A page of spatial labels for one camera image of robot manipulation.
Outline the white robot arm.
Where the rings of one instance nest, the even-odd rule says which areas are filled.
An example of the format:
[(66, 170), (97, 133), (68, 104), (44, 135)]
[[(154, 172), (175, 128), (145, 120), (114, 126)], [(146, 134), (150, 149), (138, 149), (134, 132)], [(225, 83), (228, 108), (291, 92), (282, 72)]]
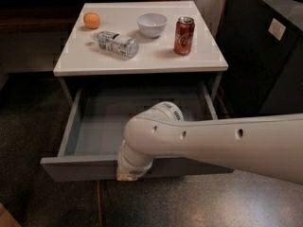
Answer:
[(186, 121), (164, 101), (127, 122), (116, 177), (136, 180), (164, 156), (303, 183), (303, 114)]

